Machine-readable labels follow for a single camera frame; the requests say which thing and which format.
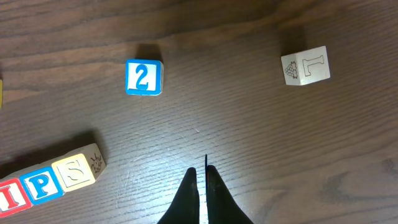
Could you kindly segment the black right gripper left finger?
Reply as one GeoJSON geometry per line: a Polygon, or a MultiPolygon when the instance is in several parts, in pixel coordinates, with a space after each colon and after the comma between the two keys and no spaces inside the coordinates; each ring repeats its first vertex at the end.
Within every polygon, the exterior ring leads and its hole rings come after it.
{"type": "Polygon", "coordinates": [[[187,169],[172,203],[158,224],[199,224],[200,199],[196,169],[187,169]]]}

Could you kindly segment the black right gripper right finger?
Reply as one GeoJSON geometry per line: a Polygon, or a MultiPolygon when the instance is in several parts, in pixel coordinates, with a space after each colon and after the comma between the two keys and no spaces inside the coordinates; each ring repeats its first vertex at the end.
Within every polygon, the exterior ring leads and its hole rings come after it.
{"type": "Polygon", "coordinates": [[[209,224],[253,224],[234,201],[216,167],[205,155],[206,206],[209,224]]]}

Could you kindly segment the yellow S block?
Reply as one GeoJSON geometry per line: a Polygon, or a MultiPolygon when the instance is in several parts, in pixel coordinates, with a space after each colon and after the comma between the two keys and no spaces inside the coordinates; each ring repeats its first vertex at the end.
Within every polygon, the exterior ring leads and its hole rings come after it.
{"type": "Polygon", "coordinates": [[[106,163],[96,143],[66,153],[52,162],[52,169],[64,192],[94,184],[106,163]]]}

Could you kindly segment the blue P block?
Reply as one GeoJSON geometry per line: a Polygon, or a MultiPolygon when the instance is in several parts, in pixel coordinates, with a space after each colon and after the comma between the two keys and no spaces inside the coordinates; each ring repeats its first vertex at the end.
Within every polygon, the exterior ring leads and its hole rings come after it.
{"type": "Polygon", "coordinates": [[[19,177],[22,187],[33,205],[40,205],[63,197],[63,191],[50,166],[35,169],[19,177]]]}

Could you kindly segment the red I block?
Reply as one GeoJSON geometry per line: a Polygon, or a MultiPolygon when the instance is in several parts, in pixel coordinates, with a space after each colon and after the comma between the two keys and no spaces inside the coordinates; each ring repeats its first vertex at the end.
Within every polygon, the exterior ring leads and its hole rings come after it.
{"type": "Polygon", "coordinates": [[[18,178],[1,181],[1,218],[30,209],[32,206],[18,178]]]}

